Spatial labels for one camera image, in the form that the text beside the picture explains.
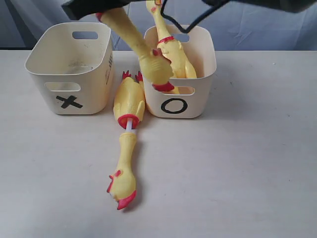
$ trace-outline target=white table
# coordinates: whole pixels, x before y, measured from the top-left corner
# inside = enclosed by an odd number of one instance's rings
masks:
[[[0,52],[1,238],[317,237],[317,52],[217,52],[201,117],[140,125],[124,212],[106,193],[123,132],[111,103],[55,115],[28,54]],[[133,53],[114,62],[117,82],[137,70]]]

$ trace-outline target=wire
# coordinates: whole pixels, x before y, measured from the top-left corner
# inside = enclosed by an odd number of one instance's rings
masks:
[[[161,13],[163,18],[171,21],[178,28],[178,30],[180,30],[180,32],[182,32],[184,34],[188,34],[202,20],[204,20],[206,17],[208,17],[213,12],[217,11],[222,6],[226,5],[228,2],[230,2],[230,0],[223,0],[223,1],[219,2],[217,5],[215,5],[214,7],[211,7],[209,10],[205,11],[203,14],[201,14],[199,17],[197,17],[186,29],[184,29],[173,17],[164,14],[164,9],[165,9],[167,0],[164,0],[160,13]]]

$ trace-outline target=gray backdrop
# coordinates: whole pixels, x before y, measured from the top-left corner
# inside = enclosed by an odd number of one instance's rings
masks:
[[[32,37],[37,40],[48,27],[69,21],[60,8],[63,2],[0,0],[0,47],[31,47]],[[15,11],[8,8],[10,4]],[[166,12],[189,24],[207,8],[201,0],[169,0]],[[144,2],[132,3],[126,10],[142,33],[154,25]],[[96,19],[87,16],[82,21]],[[210,31],[216,50],[317,50],[317,5],[292,14],[232,2],[200,26]],[[112,39],[115,50],[130,50],[115,34]]]

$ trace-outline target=white plastic basket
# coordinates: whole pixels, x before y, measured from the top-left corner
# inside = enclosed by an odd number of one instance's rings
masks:
[[[167,25],[167,29],[172,35],[181,34],[174,25]],[[180,95],[167,95],[158,92],[145,78],[144,89],[147,105],[154,116],[160,118],[195,118],[201,115],[205,109],[211,89],[212,75],[216,71],[213,42],[209,31],[198,26],[188,36],[189,41],[182,42],[182,44],[198,78],[170,79],[170,83],[180,87]],[[159,40],[155,26],[146,31],[145,40],[152,48],[157,47]]]
[[[70,22],[40,38],[25,67],[54,113],[87,115],[106,106],[113,79],[110,33],[102,23]]]

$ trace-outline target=black x symbol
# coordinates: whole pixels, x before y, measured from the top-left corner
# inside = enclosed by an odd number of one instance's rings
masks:
[[[63,105],[61,105],[62,108],[67,108],[69,105],[72,105],[77,108],[82,108],[83,105],[80,105],[79,103],[74,102],[77,98],[75,96],[70,96],[69,98],[62,98],[60,96],[56,96],[56,99],[63,101]]]

